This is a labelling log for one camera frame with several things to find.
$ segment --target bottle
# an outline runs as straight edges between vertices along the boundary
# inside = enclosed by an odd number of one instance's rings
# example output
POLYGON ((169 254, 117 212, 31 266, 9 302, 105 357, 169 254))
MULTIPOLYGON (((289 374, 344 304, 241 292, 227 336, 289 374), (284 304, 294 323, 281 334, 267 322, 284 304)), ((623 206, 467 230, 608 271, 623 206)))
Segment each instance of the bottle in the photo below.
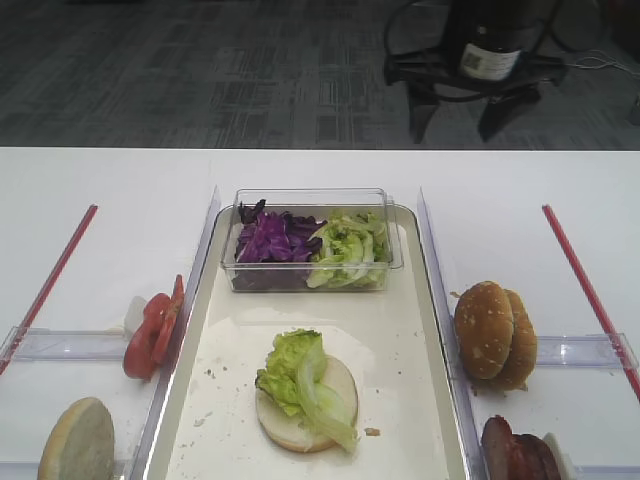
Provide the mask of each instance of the bottle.
POLYGON ((511 75, 535 31, 537 0, 476 0, 475 25, 460 58, 460 73, 499 82, 511 75))

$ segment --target metal stand leg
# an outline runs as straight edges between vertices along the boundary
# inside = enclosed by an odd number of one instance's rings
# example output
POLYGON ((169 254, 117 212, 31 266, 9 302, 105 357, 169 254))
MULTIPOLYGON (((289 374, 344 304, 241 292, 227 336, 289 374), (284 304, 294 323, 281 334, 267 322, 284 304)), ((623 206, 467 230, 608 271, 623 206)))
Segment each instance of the metal stand leg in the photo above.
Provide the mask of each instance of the metal stand leg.
POLYGON ((536 85, 525 85, 491 97, 478 124, 482 140, 491 139, 514 118, 530 111, 541 98, 536 85))
POLYGON ((433 92, 433 87, 430 85, 418 88, 407 84, 409 133, 414 143, 422 142, 429 122, 440 106, 440 101, 428 92, 433 92))

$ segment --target bottom bun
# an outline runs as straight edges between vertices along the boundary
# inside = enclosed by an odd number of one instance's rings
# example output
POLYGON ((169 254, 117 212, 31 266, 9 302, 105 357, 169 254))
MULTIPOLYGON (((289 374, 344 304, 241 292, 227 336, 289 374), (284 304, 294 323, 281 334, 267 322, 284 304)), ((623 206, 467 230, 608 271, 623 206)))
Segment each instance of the bottom bun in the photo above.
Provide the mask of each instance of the bottom bun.
POLYGON ((73 403, 51 431, 38 480, 111 480, 114 431, 109 410, 97 398, 73 403))
MULTIPOLYGON (((358 417, 358 391, 351 372, 337 358, 327 355, 327 369, 321 383, 340 395, 355 424, 358 417)), ((326 435, 313 433, 304 427, 300 415, 289 417, 260 389, 256 389, 258 420, 266 434, 275 443, 293 452, 319 452, 335 445, 326 435)))

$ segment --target lettuce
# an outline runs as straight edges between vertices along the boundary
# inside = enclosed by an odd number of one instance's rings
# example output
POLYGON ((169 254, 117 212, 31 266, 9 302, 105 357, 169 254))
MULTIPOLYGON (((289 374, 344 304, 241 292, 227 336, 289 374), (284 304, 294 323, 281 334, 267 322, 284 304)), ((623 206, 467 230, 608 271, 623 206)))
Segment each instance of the lettuce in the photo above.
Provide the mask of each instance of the lettuce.
POLYGON ((319 383, 327 368, 322 335, 296 330, 276 335, 267 368, 258 370, 256 387, 267 393, 288 416, 299 415, 302 424, 323 433, 353 452, 357 433, 342 398, 319 383))
POLYGON ((387 234, 383 221, 374 214, 349 216, 336 212, 328 223, 311 238, 322 239, 322 248, 311 257, 317 265, 334 265, 334 268, 315 269, 307 278, 307 286, 339 288, 376 286, 384 281, 384 271, 366 268, 339 269, 335 264, 367 264, 386 262, 387 234))

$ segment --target clear plastic container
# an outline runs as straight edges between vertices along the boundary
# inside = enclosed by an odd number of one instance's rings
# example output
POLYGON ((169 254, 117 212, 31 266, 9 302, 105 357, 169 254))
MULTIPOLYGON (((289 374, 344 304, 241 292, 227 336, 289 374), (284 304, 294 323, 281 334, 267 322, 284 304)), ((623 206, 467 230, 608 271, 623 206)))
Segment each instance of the clear plastic container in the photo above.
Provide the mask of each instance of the clear plastic container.
POLYGON ((397 225, 389 218, 389 199, 378 188, 299 189, 299 190, 239 190, 224 246, 221 266, 232 290, 237 292, 318 292, 384 290, 389 271, 402 266, 397 225), (377 233, 383 250, 383 261, 356 263, 260 262, 236 261, 238 238, 243 231, 240 205, 254 206, 266 200, 264 212, 293 216, 313 216, 316 222, 329 220, 337 213, 355 217, 373 214, 384 225, 377 233), (313 279, 329 277, 329 281, 314 285, 313 279))

